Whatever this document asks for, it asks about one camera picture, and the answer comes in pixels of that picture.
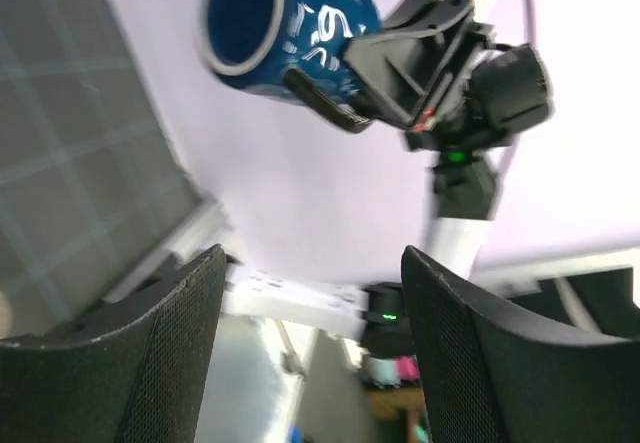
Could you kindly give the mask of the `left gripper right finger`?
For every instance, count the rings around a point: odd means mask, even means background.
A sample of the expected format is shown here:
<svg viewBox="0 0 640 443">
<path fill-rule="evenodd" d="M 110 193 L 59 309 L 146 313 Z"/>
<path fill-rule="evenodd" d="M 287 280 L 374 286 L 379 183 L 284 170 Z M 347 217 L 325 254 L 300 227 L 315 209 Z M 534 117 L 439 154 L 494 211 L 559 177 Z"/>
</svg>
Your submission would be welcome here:
<svg viewBox="0 0 640 443">
<path fill-rule="evenodd" d="M 434 442 L 635 442 L 639 344 L 524 309 L 407 247 L 401 279 Z"/>
</svg>

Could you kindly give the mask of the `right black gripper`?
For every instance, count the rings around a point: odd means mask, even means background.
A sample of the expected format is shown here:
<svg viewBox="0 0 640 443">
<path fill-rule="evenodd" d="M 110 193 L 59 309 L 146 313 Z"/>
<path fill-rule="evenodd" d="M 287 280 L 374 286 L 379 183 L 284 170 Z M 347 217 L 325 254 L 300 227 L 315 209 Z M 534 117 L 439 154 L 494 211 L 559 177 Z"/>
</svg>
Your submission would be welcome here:
<svg viewBox="0 0 640 443">
<path fill-rule="evenodd" d="M 535 48 L 500 44 L 435 109 L 441 81 L 474 23 L 473 0 L 402 0 L 382 28 L 352 38 L 343 59 L 376 117 L 405 133 L 410 151 L 506 147 L 548 120 L 552 86 Z"/>
</svg>

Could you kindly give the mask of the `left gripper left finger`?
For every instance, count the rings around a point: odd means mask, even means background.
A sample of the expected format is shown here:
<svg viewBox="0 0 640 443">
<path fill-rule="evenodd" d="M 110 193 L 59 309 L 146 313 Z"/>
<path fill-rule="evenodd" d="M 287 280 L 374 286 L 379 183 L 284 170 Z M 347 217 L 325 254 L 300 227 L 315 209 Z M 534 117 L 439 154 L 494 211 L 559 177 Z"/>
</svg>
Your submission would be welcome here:
<svg viewBox="0 0 640 443">
<path fill-rule="evenodd" d="M 2 340 L 2 441 L 193 441 L 226 266 L 214 246 L 44 336 Z"/>
</svg>

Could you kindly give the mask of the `dark blue mug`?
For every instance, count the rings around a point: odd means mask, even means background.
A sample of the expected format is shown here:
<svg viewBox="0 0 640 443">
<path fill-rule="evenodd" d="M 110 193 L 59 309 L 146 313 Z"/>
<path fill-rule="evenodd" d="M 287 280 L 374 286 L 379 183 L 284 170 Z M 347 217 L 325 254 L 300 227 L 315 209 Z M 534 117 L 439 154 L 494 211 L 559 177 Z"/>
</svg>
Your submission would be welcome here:
<svg viewBox="0 0 640 443">
<path fill-rule="evenodd" d="M 202 63 L 223 84 L 305 106 L 351 134 L 362 85 L 345 63 L 350 40 L 381 28 L 372 0 L 200 0 Z"/>
</svg>

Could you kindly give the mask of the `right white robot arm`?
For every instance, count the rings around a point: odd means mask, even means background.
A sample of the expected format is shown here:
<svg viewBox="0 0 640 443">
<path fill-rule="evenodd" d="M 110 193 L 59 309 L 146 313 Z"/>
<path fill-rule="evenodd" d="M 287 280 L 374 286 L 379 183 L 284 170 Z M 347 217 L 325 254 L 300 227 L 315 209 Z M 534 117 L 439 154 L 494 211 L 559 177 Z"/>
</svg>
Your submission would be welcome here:
<svg viewBox="0 0 640 443">
<path fill-rule="evenodd" d="M 486 153 L 551 113 L 536 52 L 496 43 L 472 0 L 404 0 L 345 59 L 364 85 L 358 111 L 401 129 L 410 150 L 437 153 L 424 250 L 470 278 L 499 198 Z"/>
</svg>

